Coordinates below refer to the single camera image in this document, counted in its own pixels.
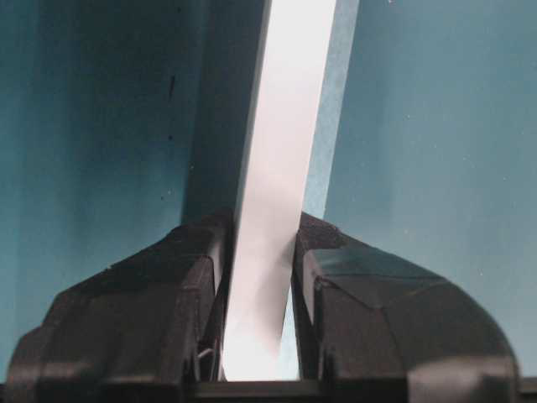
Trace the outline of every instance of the blue surface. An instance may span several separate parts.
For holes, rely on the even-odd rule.
[[[325,219],[462,286],[537,375],[537,2],[362,0]]]
[[[179,223],[206,14],[1,2],[0,379],[57,292]]]

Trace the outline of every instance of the teal background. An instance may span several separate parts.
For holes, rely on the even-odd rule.
[[[215,186],[237,181],[225,161],[240,164],[262,6],[0,1],[0,379],[56,293],[159,240],[186,204],[234,206]],[[199,177],[216,134],[224,169]],[[203,181],[213,204],[197,209],[185,190]]]
[[[362,0],[325,214],[462,286],[525,375],[537,375],[535,16],[533,0]]]
[[[343,17],[355,7],[338,1],[334,32],[353,30]],[[261,11],[0,1],[0,373],[57,292],[234,206]],[[526,375],[537,375],[535,15],[533,0],[362,0],[345,86],[349,44],[331,41],[339,72],[325,80],[305,200],[461,285]]]

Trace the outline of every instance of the teal wall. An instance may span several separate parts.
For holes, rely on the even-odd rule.
[[[232,198],[197,208],[185,190],[205,119],[240,165],[254,3],[0,3],[0,379],[57,292],[161,238],[186,200],[202,214]]]
[[[461,285],[537,375],[537,2],[362,0],[325,218]]]
[[[235,208],[263,5],[211,1],[185,221]]]

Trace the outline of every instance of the black mark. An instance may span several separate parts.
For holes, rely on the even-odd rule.
[[[175,76],[172,76],[169,80],[169,92],[168,92],[168,99],[171,100],[172,95],[174,95],[174,88],[175,88]]]

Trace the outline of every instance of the white strip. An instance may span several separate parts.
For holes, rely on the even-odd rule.
[[[271,3],[237,206],[224,340],[228,380],[277,379],[295,235],[336,0]]]

